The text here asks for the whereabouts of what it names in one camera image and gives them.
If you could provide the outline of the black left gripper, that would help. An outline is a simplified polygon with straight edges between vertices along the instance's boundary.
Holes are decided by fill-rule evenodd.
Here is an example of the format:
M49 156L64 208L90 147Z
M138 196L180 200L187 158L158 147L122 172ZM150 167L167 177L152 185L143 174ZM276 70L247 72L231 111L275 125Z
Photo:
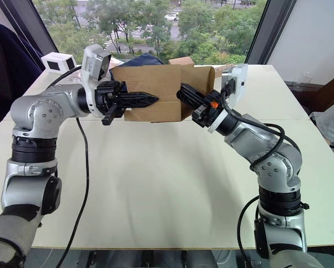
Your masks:
M126 108L145 108L159 100L159 97L145 92L128 93L126 83L116 80L100 83L94 94L96 107L104 115L104 126L109 126L115 118L121 118Z

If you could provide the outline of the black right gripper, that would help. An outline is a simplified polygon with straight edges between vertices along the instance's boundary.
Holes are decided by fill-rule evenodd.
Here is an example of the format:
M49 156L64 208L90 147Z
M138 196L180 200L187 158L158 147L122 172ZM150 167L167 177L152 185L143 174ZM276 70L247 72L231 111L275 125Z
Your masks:
M180 90L176 93L177 98L192 108L192 121L201 127L212 127L218 116L222 119L217 128L227 128L228 119L222 106L220 92L212 90L203 95L191 85L181 83Z

